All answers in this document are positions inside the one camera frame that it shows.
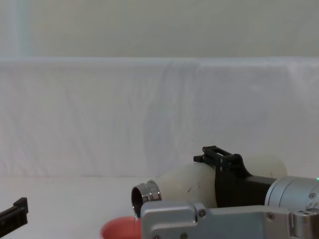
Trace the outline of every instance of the white cloth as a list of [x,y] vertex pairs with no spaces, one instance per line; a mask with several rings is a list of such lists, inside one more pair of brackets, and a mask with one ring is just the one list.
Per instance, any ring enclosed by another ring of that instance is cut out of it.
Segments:
[[0,61],[0,175],[157,176],[218,145],[319,175],[319,59]]

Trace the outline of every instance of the white table surface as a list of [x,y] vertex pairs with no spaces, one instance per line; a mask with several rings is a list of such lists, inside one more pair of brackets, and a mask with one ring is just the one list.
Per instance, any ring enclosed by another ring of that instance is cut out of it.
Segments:
[[99,239],[107,221],[133,215],[137,177],[1,178],[0,210],[28,198],[28,224],[4,239]]

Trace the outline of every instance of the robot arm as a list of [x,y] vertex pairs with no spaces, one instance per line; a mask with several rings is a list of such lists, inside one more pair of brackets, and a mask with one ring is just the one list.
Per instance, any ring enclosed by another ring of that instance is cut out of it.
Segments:
[[190,183],[185,183],[185,171],[168,176],[170,181],[179,178],[177,186],[174,181],[163,184],[161,179],[133,189],[133,207],[133,193],[139,192],[141,198],[137,215],[142,239],[319,239],[319,180],[254,176],[239,154],[216,146],[204,147],[203,152],[194,157],[197,164],[187,178],[206,185],[206,194],[179,193]]
[[142,239],[318,239],[315,209],[150,202],[142,207]]

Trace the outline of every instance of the white wall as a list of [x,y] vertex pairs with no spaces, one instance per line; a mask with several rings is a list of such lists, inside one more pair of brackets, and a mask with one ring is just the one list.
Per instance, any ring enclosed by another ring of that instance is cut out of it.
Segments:
[[319,55],[315,0],[15,1],[19,41],[3,26],[12,11],[0,9],[1,55]]
[[0,0],[0,56],[19,52],[17,5],[15,0]]

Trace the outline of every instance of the white backdrop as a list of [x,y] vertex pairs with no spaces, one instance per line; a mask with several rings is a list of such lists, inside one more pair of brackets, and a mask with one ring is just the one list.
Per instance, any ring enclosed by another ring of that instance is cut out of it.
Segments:
[[319,56],[317,0],[0,0],[0,55]]
[[0,61],[0,175],[156,176],[218,145],[319,175],[319,59]]

